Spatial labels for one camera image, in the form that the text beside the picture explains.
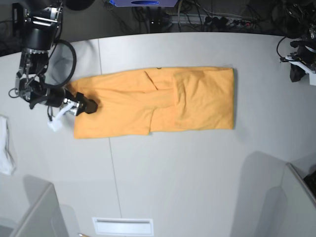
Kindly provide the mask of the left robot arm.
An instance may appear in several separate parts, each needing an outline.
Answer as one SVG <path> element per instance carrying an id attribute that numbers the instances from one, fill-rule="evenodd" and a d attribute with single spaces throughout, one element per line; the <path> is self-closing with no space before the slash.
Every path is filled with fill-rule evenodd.
<path id="1" fill-rule="evenodd" d="M 283 63 L 290 63 L 290 79 L 299 82 L 308 76 L 309 84 L 316 84 L 316 2 L 314 0 L 284 0 L 284 39 L 291 39 L 294 52 L 278 54 Z"/>

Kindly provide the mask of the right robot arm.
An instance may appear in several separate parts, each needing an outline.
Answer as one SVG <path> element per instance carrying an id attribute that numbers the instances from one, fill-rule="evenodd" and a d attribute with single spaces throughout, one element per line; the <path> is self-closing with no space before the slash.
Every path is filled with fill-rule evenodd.
<path id="1" fill-rule="evenodd" d="M 18 0 L 22 12 L 18 14 L 22 30 L 22 48 L 19 70 L 16 73 L 14 92 L 28 102 L 30 109 L 38 104 L 50 108 L 62 108 L 74 116 L 81 113 L 92 114 L 97 111 L 97 103 L 82 93 L 72 94 L 66 84 L 72 78 L 77 55 L 74 47 L 60 38 L 63 26 L 63 8 L 82 11 L 89 8 L 91 0 Z M 70 74 L 58 84 L 45 81 L 49 60 L 57 45 L 69 48 L 73 65 Z"/>

